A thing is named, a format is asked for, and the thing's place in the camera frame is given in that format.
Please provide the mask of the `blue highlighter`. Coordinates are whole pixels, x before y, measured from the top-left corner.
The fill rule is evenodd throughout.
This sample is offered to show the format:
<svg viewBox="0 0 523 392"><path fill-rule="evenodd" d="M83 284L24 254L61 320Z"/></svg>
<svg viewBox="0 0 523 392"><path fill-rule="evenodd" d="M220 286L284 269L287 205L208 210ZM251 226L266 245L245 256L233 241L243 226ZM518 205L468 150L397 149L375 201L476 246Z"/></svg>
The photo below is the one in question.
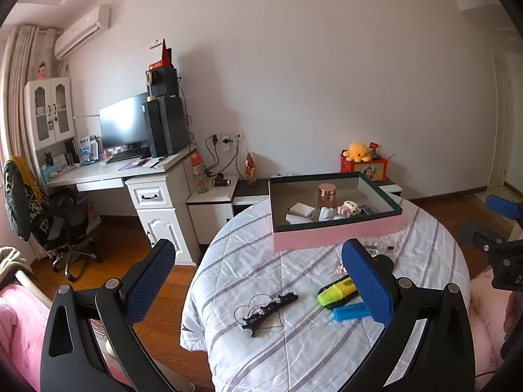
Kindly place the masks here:
<svg viewBox="0 0 523 392"><path fill-rule="evenodd" d="M332 315L335 321L341 322L370 317L371 312L364 302L355 302L334 308Z"/></svg>

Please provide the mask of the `clear glass bottle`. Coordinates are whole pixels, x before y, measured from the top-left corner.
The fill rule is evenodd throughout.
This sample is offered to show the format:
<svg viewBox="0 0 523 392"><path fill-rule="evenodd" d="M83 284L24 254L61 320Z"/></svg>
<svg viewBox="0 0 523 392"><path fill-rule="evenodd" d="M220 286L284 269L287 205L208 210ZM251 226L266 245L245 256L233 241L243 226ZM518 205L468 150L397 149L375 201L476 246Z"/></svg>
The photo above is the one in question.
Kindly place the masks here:
<svg viewBox="0 0 523 392"><path fill-rule="evenodd" d="M365 250L369 252L371 257L375 257L377 255L391 255L395 249L394 245L384 242L378 238L363 240L363 246Z"/></svg>

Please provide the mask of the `yellow highlighter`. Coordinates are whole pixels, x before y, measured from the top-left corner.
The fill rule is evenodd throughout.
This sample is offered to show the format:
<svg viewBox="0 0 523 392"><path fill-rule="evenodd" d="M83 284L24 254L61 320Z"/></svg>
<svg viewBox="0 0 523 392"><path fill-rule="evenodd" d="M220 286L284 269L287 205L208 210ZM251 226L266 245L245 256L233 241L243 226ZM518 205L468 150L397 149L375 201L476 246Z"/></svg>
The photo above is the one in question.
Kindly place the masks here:
<svg viewBox="0 0 523 392"><path fill-rule="evenodd" d="M352 279L346 275L338 281L322 287L318 291L316 299L322 307L333 310L336 307L344 306L356 296L358 296L358 290Z"/></svg>

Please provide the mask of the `black hair clip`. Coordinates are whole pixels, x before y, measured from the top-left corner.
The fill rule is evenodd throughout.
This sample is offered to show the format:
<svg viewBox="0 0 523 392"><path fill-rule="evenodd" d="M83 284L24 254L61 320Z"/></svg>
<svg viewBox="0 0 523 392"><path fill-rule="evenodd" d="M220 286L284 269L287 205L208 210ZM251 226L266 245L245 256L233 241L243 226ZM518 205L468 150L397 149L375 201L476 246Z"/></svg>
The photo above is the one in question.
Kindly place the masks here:
<svg viewBox="0 0 523 392"><path fill-rule="evenodd" d="M244 330L249 330L251 336L254 337L265 321L289 304L296 302L298 298L299 296L294 292L289 292L284 295L278 295L267 303L255 306L246 316L242 317L240 321L241 327Z"/></svg>

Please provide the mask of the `rose gold lidded jar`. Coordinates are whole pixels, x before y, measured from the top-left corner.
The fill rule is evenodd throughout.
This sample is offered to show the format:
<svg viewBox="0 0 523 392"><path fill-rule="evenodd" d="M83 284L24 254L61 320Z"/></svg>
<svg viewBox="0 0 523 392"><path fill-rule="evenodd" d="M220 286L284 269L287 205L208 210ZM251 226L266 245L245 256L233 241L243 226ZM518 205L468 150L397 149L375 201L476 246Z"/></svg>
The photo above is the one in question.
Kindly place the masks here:
<svg viewBox="0 0 523 392"><path fill-rule="evenodd" d="M336 205L337 187L329 182L318 185L317 188L317 205L319 207L333 208Z"/></svg>

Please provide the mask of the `white small box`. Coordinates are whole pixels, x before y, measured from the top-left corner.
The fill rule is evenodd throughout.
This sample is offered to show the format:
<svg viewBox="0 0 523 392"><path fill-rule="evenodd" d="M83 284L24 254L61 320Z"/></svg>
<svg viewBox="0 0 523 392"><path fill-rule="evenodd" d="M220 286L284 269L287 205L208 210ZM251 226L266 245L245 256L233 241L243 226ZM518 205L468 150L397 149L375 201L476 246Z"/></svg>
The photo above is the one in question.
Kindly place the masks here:
<svg viewBox="0 0 523 392"><path fill-rule="evenodd" d="M315 207L308 204L296 203L288 209L288 213L302 218L312 219L315 215Z"/></svg>

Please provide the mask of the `pink pillow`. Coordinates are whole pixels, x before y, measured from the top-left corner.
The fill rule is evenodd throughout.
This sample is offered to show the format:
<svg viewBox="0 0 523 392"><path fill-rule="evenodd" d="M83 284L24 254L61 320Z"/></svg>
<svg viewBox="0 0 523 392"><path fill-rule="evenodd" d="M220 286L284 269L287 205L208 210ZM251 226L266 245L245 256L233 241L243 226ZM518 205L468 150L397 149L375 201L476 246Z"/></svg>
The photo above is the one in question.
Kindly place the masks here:
<svg viewBox="0 0 523 392"><path fill-rule="evenodd" d="M2 391L131 391L104 359L86 319L74 326L68 299L49 310L26 288L1 290Z"/></svg>

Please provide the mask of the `black office chair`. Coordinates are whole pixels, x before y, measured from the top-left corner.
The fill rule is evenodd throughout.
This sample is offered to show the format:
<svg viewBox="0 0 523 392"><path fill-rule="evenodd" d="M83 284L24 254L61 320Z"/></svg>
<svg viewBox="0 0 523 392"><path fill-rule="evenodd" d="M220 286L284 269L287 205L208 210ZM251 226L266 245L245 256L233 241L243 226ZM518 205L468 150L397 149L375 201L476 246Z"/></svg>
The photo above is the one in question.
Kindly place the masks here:
<svg viewBox="0 0 523 392"><path fill-rule="evenodd" d="M3 168L5 207L11 230L20 239L35 242L52 259L52 271L62 270L76 281L72 265L78 260L101 257L92 252L94 238L88 233L90 210L69 188L47 195L23 157L11 156Z"/></svg>

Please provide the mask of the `white desk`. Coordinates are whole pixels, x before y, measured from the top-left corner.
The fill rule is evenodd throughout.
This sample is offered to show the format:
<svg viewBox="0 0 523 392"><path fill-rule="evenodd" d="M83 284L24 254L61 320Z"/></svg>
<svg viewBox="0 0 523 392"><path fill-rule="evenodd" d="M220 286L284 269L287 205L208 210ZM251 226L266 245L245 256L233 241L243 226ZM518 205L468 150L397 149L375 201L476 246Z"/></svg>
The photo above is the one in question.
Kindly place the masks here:
<svg viewBox="0 0 523 392"><path fill-rule="evenodd" d="M74 186L79 192L103 192L106 209L115 215L123 213L122 196L128 195L150 244L168 239L175 245L178 265L196 266L201 251L187 206L193 191L190 185L192 152L185 148L143 165L134 158L80 166L49 179L45 188L50 191Z"/></svg>

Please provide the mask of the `red printed box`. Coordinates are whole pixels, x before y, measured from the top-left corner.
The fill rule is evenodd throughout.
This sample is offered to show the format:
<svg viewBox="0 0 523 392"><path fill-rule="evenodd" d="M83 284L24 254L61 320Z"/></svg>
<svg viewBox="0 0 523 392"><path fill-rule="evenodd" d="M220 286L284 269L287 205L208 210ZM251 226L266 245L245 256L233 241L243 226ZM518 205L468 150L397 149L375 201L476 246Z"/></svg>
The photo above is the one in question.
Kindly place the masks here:
<svg viewBox="0 0 523 392"><path fill-rule="evenodd" d="M388 160L380 157L369 162L347 161L340 155L340 172L360 172L371 181L384 181L386 179Z"/></svg>

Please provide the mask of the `pink box with dark rim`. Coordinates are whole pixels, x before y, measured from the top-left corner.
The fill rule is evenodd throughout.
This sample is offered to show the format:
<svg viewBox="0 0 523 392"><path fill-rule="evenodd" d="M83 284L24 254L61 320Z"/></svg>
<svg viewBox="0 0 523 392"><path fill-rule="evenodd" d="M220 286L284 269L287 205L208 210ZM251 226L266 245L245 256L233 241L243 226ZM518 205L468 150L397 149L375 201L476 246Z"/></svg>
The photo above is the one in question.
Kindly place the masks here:
<svg viewBox="0 0 523 392"><path fill-rule="evenodd" d="M269 179L275 251L326 247L400 229L402 208L359 172Z"/></svg>

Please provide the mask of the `white bedside cabinet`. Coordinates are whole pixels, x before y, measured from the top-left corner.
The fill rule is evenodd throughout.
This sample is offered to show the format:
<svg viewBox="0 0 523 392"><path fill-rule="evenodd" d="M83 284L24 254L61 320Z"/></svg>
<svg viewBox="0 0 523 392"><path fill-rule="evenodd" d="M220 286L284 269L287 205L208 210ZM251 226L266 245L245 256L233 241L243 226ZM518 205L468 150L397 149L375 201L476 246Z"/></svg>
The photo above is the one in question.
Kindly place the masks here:
<svg viewBox="0 0 523 392"><path fill-rule="evenodd" d="M198 244L207 248L219 230L235 215L269 196L269 180L250 185L236 175L225 175L223 185L210 184L205 193L194 192L186 204Z"/></svg>

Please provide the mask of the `orange capped bottle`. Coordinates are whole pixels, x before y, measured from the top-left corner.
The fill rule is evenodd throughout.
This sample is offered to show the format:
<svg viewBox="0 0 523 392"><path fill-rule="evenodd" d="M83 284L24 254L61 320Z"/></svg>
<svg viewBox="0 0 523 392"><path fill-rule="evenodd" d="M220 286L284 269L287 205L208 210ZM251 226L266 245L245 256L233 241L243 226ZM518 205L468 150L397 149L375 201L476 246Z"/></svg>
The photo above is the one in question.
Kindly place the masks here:
<svg viewBox="0 0 523 392"><path fill-rule="evenodd" d="M206 169L203 164L203 159L198 151L191 154L191 163L193 170L193 179L195 182L195 190L198 193L205 193L208 191Z"/></svg>

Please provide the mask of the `yellow octopus plush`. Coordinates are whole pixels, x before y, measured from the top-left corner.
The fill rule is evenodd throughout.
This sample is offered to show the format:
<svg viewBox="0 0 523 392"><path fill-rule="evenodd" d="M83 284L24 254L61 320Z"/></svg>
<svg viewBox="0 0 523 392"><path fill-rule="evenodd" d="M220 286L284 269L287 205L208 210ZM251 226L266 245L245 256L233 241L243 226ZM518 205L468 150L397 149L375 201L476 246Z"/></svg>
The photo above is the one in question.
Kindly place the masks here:
<svg viewBox="0 0 523 392"><path fill-rule="evenodd" d="M343 151L341 155L347 162L361 163L371 161L368 148L360 142L351 143L348 149Z"/></svg>

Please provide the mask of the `computer monitor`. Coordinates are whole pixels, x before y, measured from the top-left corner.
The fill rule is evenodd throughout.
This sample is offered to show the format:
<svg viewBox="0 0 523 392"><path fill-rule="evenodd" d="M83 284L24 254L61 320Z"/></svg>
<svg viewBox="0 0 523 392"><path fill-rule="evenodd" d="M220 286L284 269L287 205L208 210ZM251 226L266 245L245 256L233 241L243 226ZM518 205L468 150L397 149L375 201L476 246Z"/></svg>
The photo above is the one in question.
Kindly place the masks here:
<svg viewBox="0 0 523 392"><path fill-rule="evenodd" d="M143 106L147 93L131 96L99 111L101 138L105 149L147 140Z"/></svg>

